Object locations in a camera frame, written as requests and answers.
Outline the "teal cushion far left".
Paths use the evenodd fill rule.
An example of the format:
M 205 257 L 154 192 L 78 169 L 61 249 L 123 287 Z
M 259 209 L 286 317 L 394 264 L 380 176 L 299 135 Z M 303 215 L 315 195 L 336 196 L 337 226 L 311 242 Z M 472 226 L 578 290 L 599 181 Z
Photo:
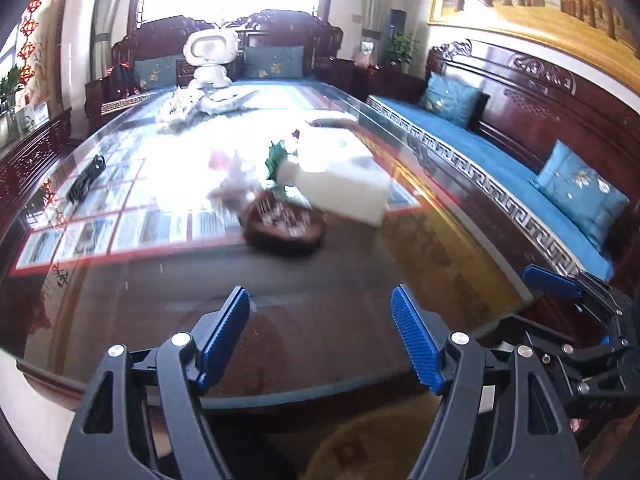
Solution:
M 155 91 L 177 84 L 177 62 L 181 55 L 168 55 L 134 62 L 134 79 L 142 92 Z

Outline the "brown snack packet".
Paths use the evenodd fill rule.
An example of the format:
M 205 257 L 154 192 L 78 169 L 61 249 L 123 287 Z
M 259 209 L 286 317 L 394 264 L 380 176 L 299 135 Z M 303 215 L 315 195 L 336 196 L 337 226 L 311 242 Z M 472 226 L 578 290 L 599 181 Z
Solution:
M 260 191 L 239 213 L 239 222 L 247 244 L 278 255 L 309 255 L 326 237 L 321 210 L 271 190 Z

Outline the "teal cushion far right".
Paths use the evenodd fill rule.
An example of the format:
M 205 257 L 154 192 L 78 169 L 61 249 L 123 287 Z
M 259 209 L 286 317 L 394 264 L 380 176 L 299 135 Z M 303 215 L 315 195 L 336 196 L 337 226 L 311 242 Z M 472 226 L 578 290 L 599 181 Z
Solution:
M 246 78 L 302 79 L 304 47 L 248 47 L 244 63 Z

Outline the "white flat packet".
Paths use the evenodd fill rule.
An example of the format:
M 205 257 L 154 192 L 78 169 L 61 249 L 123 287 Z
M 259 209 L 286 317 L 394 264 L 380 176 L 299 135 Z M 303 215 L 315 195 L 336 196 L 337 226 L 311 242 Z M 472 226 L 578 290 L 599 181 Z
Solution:
M 359 122 L 359 118 L 338 110 L 314 110 L 305 116 L 305 122 L 311 127 L 348 128 Z

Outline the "green plastic bag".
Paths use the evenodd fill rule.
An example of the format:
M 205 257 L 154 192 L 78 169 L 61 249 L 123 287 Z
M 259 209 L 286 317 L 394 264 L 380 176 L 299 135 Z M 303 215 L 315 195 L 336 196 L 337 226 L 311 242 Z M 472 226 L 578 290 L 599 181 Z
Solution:
M 268 179 L 271 181 L 277 180 L 277 174 L 282 162 L 288 159 L 288 150 L 286 149 L 285 142 L 280 140 L 277 143 L 270 143 L 268 150 L 268 157 L 265 160 L 265 165 L 268 169 Z

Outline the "yellow autumn trees painting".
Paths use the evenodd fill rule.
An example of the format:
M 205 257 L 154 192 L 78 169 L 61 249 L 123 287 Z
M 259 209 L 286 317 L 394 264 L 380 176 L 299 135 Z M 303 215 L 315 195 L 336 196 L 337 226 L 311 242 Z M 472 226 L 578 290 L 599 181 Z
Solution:
M 428 22 L 533 41 L 639 90 L 639 35 L 614 0 L 432 0 Z

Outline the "left rosewood cabinet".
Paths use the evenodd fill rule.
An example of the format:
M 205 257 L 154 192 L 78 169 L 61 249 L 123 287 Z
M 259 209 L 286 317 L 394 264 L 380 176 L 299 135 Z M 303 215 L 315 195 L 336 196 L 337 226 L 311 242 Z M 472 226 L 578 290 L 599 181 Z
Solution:
M 1 159 L 1 236 L 42 176 L 70 154 L 72 123 L 68 108 L 19 140 Z

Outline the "far rosewood sofa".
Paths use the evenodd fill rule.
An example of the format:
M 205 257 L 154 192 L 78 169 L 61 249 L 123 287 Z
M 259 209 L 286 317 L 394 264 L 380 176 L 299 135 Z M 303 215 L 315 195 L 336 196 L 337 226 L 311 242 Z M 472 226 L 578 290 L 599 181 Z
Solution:
M 262 10 L 220 26 L 181 15 L 145 23 L 114 44 L 108 74 L 86 84 L 89 131 L 158 90 L 312 77 L 342 41 L 340 28 L 304 11 Z

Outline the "red chinese knot decoration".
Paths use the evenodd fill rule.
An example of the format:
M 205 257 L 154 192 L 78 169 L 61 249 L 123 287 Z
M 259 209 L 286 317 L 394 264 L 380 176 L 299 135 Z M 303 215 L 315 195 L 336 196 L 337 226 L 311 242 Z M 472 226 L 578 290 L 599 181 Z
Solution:
M 20 81 L 23 86 L 26 86 L 32 77 L 35 76 L 35 70 L 32 64 L 29 63 L 29 59 L 36 50 L 36 46 L 32 42 L 32 35 L 38 28 L 39 22 L 34 18 L 34 15 L 41 5 L 41 0 L 30 0 L 26 6 L 27 15 L 25 21 L 20 26 L 20 33 L 24 36 L 25 41 L 21 49 L 17 52 L 17 56 L 22 60 L 18 74 L 20 75 Z

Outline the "right rosewood sofa bench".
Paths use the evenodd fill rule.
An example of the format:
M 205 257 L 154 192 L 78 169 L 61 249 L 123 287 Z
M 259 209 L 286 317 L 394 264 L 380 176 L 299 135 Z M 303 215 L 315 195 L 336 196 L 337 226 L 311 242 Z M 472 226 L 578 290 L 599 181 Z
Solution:
M 466 128 L 419 106 L 431 73 L 482 92 Z M 494 200 L 553 270 L 638 285 L 639 114 L 613 93 L 542 58 L 465 39 L 434 47 L 423 78 L 381 68 L 367 103 L 424 162 L 446 162 Z M 529 183 L 556 141 L 629 198 L 601 250 Z

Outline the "pink clear plastic bag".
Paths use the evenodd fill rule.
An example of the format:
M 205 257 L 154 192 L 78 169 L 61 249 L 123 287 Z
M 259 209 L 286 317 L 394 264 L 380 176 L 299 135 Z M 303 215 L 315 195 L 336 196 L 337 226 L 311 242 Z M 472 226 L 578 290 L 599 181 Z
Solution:
M 246 170 L 243 164 L 242 157 L 235 153 L 224 178 L 207 194 L 210 202 L 234 214 L 240 214 L 266 188 L 264 181 L 255 176 L 255 167 Z

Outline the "potted green plant corner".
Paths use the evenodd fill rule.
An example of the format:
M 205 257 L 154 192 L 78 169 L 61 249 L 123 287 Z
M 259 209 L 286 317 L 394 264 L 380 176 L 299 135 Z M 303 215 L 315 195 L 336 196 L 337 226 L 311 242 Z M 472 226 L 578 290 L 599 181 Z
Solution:
M 406 66 L 409 66 L 413 55 L 418 50 L 419 41 L 413 36 L 407 34 L 393 34 L 387 40 L 384 61 L 384 67 L 393 68 L 402 72 Z

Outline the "white standing air conditioner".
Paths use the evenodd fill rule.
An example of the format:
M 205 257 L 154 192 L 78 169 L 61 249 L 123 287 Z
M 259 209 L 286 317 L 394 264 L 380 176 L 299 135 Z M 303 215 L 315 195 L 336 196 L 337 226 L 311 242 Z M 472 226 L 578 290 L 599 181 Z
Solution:
M 91 72 L 91 26 L 94 0 L 65 0 L 61 30 L 61 96 L 70 109 L 70 134 L 85 139 L 89 121 L 85 112 L 86 89 Z

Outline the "white open booklet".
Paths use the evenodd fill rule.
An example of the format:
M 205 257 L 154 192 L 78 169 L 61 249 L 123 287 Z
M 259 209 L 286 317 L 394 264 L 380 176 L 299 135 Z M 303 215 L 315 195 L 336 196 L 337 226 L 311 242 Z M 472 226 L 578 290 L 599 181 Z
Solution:
M 255 90 L 218 89 L 200 99 L 200 109 L 209 116 L 231 113 L 239 110 L 255 93 Z

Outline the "dark wooden coffee table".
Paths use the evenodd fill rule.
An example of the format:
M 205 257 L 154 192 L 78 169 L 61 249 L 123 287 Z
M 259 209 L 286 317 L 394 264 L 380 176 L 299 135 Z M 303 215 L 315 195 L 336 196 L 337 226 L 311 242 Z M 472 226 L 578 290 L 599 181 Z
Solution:
M 1 347 L 40 389 L 74 402 L 106 349 L 155 347 L 218 309 L 232 288 L 252 313 L 211 406 L 290 403 L 405 375 L 390 293 L 410 287 L 455 330 L 476 333 L 529 297 L 534 245 L 481 190 L 424 162 L 372 107 L 324 84 L 259 89 L 245 110 L 162 130 L 154 98 L 120 115 L 32 190 L 1 241 Z M 393 180 L 374 228 L 326 217 L 323 244 L 278 255 L 244 240 L 207 194 L 235 153 L 266 182 L 270 143 L 294 144 L 314 110 L 348 128 Z

